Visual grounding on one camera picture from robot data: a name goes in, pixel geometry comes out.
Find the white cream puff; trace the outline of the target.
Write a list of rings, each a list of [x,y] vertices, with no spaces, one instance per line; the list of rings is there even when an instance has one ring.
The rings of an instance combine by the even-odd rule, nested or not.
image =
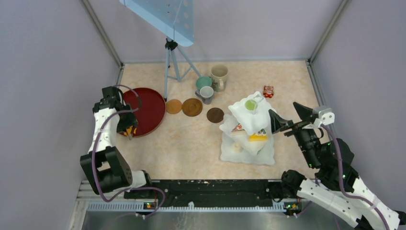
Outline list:
[[[234,152],[234,153],[239,153],[239,152],[242,151],[243,148],[242,148],[242,146],[241,146],[239,143],[234,142],[234,143],[231,145],[230,149],[231,149],[231,151]]]

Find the round green macaron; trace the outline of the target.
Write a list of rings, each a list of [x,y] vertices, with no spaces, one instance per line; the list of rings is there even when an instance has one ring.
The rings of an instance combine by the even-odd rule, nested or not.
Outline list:
[[[254,112],[257,109],[258,103],[255,100],[250,99],[245,102],[244,106],[247,110]]]

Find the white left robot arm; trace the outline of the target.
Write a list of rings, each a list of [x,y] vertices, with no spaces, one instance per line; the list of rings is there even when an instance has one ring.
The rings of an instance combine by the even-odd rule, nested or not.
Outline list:
[[[135,112],[124,101],[124,93],[119,85],[102,89],[103,97],[93,109],[95,129],[89,152],[82,155],[80,165],[95,194],[117,189],[135,188],[142,198],[153,194],[154,186],[149,174],[144,171],[133,171],[116,146],[119,133],[132,136],[138,126]]]

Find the yellow cheesecake slice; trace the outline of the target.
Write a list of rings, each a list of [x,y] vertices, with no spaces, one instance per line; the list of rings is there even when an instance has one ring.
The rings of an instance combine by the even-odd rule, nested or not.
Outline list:
[[[266,141],[267,138],[267,132],[265,129],[261,129],[260,131],[258,131],[255,134],[252,134],[251,136],[249,136],[248,140],[251,141]]]

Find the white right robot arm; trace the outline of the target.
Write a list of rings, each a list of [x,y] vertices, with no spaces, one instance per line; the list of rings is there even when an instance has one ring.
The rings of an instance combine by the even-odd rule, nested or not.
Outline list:
[[[332,109],[309,108],[296,102],[293,106],[300,117],[297,123],[269,110],[272,133],[294,136],[307,165],[316,174],[311,180],[295,170],[283,172],[282,194],[307,199],[356,230],[396,230],[405,225],[405,212],[385,205],[352,167],[353,152],[329,129],[335,122]]]

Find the clear plastic tongs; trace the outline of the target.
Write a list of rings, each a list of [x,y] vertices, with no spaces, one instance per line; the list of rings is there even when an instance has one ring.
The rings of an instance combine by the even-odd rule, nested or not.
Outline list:
[[[129,140],[131,140],[133,138],[133,127],[129,127],[126,129],[126,134]]]

